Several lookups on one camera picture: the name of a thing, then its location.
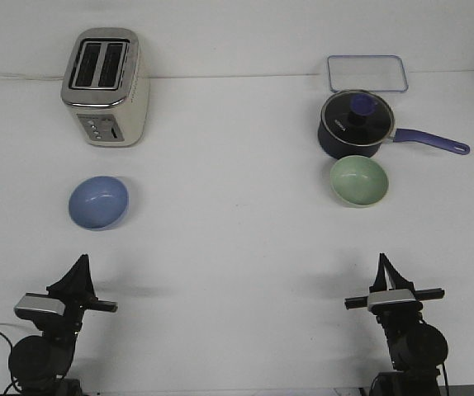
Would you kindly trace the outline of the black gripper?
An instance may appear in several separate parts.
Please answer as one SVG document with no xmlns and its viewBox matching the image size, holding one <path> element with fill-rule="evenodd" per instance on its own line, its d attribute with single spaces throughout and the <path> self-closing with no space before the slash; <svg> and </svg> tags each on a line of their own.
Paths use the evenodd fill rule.
<svg viewBox="0 0 474 396">
<path fill-rule="evenodd" d="M 423 302 L 443 297 L 442 288 L 415 290 L 414 283 L 403 277 L 381 252 L 377 275 L 368 294 L 346 298 L 344 306 L 346 309 L 366 309 L 380 324 L 385 321 L 422 323 Z"/>
<path fill-rule="evenodd" d="M 46 287 L 48 296 L 64 304 L 63 313 L 51 314 L 46 330 L 80 330 L 87 310 L 115 313 L 117 302 L 100 300 L 95 293 L 89 267 L 89 256 L 83 254 L 69 271 Z"/>
</svg>

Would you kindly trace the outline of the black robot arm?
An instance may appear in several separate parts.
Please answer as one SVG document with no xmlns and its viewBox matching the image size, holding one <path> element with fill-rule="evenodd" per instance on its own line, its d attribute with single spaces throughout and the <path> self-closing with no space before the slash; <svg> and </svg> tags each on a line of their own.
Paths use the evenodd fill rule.
<svg viewBox="0 0 474 396">
<path fill-rule="evenodd" d="M 99 300 L 93 287 L 89 256 L 83 254 L 44 294 L 28 292 L 15 315 L 32 322 L 39 335 L 22 338 L 10 352 L 8 368 L 22 395 L 83 395 L 81 382 L 66 375 L 86 311 L 115 313 L 116 302 Z"/>
<path fill-rule="evenodd" d="M 438 377 L 448 378 L 444 362 L 448 343 L 423 318 L 423 302 L 442 299 L 441 288 L 418 290 L 403 277 L 385 253 L 378 258 L 377 275 L 365 296 L 344 301 L 346 309 L 366 309 L 381 325 L 392 371 L 376 375 L 370 395 L 440 395 Z"/>
</svg>

